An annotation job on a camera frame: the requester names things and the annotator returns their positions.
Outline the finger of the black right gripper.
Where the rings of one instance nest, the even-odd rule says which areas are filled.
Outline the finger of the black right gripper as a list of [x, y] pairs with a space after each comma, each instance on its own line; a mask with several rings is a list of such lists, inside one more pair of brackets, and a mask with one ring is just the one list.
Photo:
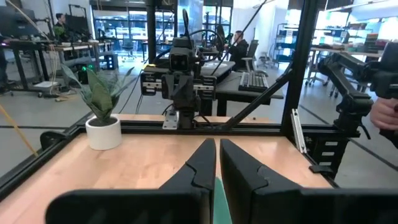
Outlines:
[[183, 107], [194, 107], [196, 100], [196, 93], [194, 90], [194, 79], [192, 76], [183, 75], [181, 77], [182, 82], [182, 106]]
[[175, 75], [165, 74], [162, 75], [162, 97], [172, 100], [172, 105], [175, 108], [181, 108], [182, 103], [177, 99], [175, 86], [177, 78]]

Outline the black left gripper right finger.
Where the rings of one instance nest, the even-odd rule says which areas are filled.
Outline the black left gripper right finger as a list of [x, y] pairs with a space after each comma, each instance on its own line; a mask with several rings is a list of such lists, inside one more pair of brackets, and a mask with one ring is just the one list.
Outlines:
[[228, 139], [220, 163], [233, 224], [398, 224], [398, 190], [302, 187]]

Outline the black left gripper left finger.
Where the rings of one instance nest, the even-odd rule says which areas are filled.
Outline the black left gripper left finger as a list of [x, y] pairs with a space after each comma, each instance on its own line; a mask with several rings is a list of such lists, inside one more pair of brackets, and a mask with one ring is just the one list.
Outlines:
[[72, 190], [53, 199], [45, 224], [211, 224], [216, 144], [206, 139], [158, 189]]

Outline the teal plastic tupperware container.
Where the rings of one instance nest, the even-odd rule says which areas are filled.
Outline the teal plastic tupperware container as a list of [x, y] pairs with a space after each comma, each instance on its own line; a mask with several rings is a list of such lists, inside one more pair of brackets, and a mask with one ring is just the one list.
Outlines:
[[215, 179], [213, 224], [232, 224], [228, 201], [220, 178]]

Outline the grey raised desk panel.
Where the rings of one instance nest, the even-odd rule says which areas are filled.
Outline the grey raised desk panel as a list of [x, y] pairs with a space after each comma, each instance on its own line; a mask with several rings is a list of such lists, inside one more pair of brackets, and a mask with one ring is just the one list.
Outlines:
[[235, 65], [234, 62], [226, 61], [212, 61], [206, 62], [204, 66], [201, 68], [201, 75], [210, 76], [213, 75], [214, 77], [225, 77], [231, 73], [233, 66]]

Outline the black building column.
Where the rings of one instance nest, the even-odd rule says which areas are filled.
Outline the black building column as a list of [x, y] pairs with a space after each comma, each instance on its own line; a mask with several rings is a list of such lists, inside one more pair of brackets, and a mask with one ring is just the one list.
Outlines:
[[155, 0], [146, 0], [146, 8], [147, 8], [148, 62], [153, 63], [156, 57]]

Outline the grey desk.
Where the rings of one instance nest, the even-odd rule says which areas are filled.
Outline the grey desk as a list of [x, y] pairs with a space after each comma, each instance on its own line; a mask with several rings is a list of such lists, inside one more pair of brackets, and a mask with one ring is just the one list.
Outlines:
[[223, 81], [217, 84], [217, 116], [226, 116], [227, 102], [229, 101], [251, 103], [253, 100], [261, 95], [258, 92], [240, 91], [238, 89], [242, 74], [243, 73], [241, 72], [231, 72]]

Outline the person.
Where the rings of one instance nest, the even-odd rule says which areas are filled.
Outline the person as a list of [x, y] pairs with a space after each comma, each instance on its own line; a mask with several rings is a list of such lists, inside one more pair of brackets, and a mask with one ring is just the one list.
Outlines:
[[66, 18], [62, 13], [56, 13], [57, 23], [54, 25], [53, 30], [56, 35], [61, 35], [66, 32], [65, 23]]
[[238, 71], [239, 69], [245, 68], [245, 61], [243, 58], [246, 58], [249, 44], [244, 39], [244, 33], [241, 30], [237, 30], [234, 35], [235, 44], [225, 44], [224, 48], [229, 50], [230, 61], [234, 62], [234, 66], [232, 68], [233, 71]]

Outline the black keyboard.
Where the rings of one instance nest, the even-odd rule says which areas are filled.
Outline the black keyboard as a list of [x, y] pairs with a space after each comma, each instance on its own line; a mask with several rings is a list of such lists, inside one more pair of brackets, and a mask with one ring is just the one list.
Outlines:
[[238, 90], [262, 93], [268, 89], [267, 77], [263, 73], [247, 73], [241, 75]]

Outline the black table clamp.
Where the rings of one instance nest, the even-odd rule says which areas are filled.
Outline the black table clamp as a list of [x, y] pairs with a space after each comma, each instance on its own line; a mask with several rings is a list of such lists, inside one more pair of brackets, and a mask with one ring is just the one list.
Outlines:
[[312, 165], [309, 167], [309, 169], [314, 174], [323, 174], [323, 175], [333, 174], [333, 170], [328, 166]]

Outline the snake plant in white pot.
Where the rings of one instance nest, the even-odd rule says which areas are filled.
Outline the snake plant in white pot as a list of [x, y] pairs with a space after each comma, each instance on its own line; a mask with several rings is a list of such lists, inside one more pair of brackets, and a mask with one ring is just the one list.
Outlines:
[[84, 84], [69, 67], [64, 64], [61, 67], [63, 73], [78, 84], [82, 100], [94, 114], [85, 122], [90, 147], [105, 151], [119, 146], [122, 143], [121, 121], [112, 113], [128, 87], [126, 79], [134, 69], [130, 68], [123, 77], [88, 69], [87, 83]]

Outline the grey office chair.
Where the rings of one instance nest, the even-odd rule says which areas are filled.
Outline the grey office chair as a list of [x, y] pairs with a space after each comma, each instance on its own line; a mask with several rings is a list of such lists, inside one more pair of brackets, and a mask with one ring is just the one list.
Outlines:
[[246, 58], [244, 59], [245, 65], [246, 65], [246, 70], [248, 72], [261, 73], [261, 74], [265, 75], [266, 77], [268, 77], [267, 72], [265, 72], [263, 70], [257, 70], [255, 68], [255, 61], [256, 61], [255, 54], [256, 54], [256, 50], [257, 50], [258, 45], [259, 45], [258, 40], [252, 40], [250, 45], [249, 45]]

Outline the silver aluminium strip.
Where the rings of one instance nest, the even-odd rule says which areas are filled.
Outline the silver aluminium strip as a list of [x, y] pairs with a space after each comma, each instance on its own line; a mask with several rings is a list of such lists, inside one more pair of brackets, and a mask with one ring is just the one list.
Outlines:
[[307, 153], [307, 147], [305, 145], [305, 138], [303, 135], [302, 131], [302, 125], [300, 123], [299, 119], [299, 113], [297, 108], [292, 109], [291, 111], [291, 120], [292, 120], [292, 129], [294, 132], [294, 139], [295, 139], [295, 145], [298, 151], [301, 154], [306, 154]]

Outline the silver arm base bracket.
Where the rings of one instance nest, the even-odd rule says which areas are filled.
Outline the silver arm base bracket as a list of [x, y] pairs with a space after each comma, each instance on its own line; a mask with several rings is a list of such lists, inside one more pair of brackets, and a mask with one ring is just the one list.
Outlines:
[[167, 110], [165, 113], [162, 129], [176, 130], [178, 129], [179, 112], [175, 110]]

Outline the black aluminium table frame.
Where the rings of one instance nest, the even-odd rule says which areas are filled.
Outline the black aluminium table frame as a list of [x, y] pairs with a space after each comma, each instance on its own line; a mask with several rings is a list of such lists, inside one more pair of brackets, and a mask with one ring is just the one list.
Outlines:
[[[315, 5], [319, 0], [303, 0], [302, 18], [298, 30], [298, 47], [293, 60], [285, 73], [264, 93], [260, 94], [251, 104], [245, 107], [238, 115], [225, 123], [217, 123], [213, 129], [176, 129], [166, 130], [162, 123], [155, 120], [122, 120], [120, 131], [123, 134], [146, 134], [160, 137], [173, 135], [186, 138], [187, 136], [263, 136], [269, 139], [273, 136], [283, 136], [288, 141], [293, 140], [293, 120], [288, 117], [287, 110], [299, 104], [298, 85], [301, 83], [305, 71], [306, 56], [310, 51], [310, 33], [315, 27]], [[271, 95], [284, 85], [288, 86], [287, 100], [282, 113], [280, 124], [245, 123], [243, 120], [258, 106], [270, 99]], [[34, 180], [44, 173], [44, 167], [49, 166], [54, 157], [66, 151], [66, 147], [75, 138], [86, 133], [85, 119], [77, 121], [68, 130], [59, 133], [49, 131], [42, 134], [45, 139], [43, 148], [38, 156], [30, 156], [13, 168], [4, 177], [0, 178], [0, 203], [16, 192], [22, 192], [33, 185]]]

